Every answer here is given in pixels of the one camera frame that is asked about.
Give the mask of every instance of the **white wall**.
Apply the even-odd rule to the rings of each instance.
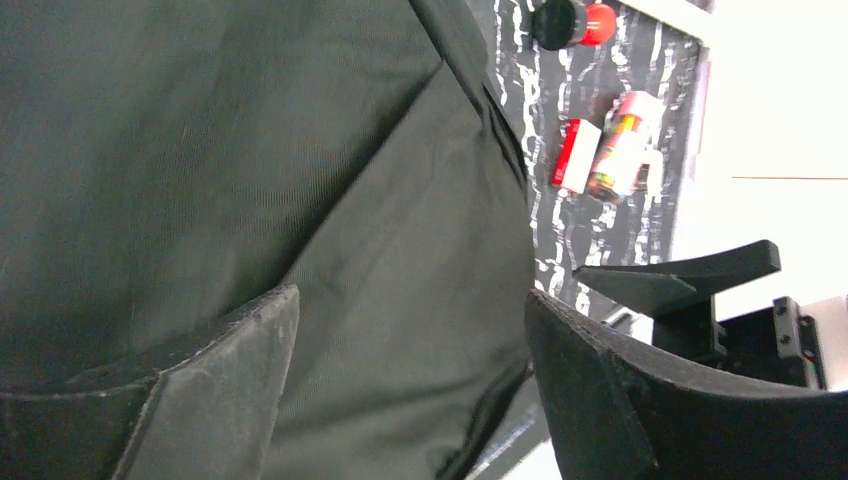
[[[719,296],[720,319],[784,295],[845,295],[848,180],[734,177],[848,178],[848,2],[720,0],[714,15],[726,34],[710,52],[703,143],[673,257],[778,245],[783,272]]]

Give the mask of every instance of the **black plastic bracket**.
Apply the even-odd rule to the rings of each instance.
[[[803,316],[791,298],[716,321],[715,294],[779,270],[777,246],[763,240],[679,262],[581,267],[574,277],[652,317],[657,348],[747,377],[825,389],[815,319]]]
[[[574,278],[654,319],[652,343],[715,366],[727,356],[715,294],[780,271],[777,245],[761,240],[706,257],[637,266],[584,266]]]

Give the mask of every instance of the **black and white patterned surface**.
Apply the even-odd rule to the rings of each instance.
[[[584,264],[668,258],[681,178],[691,155],[687,139],[700,47],[632,8],[606,1],[618,14],[613,39],[599,48],[549,52],[540,50],[528,32],[530,12],[543,0],[467,1],[489,46],[490,77],[525,153],[536,288],[593,318],[605,315],[612,308],[609,300],[574,281],[570,272]],[[651,202],[637,193],[612,206],[552,187],[566,120],[579,117],[602,126],[622,94],[632,90],[646,90],[666,105],[658,132],[665,157],[662,195]]]

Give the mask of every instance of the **red label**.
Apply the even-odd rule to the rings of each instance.
[[[562,151],[559,154],[556,168],[554,169],[554,178],[551,183],[561,187],[562,179],[565,178],[565,169],[568,167],[568,159],[571,158],[571,151],[574,149],[574,141],[577,139],[577,130],[580,129],[579,118],[574,118],[568,121],[568,130],[565,133],[565,140],[562,143]]]

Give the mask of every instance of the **red cap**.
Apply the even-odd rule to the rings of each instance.
[[[586,7],[586,14],[586,35],[580,43],[594,46],[609,40],[615,33],[615,10],[603,3],[593,3]]]

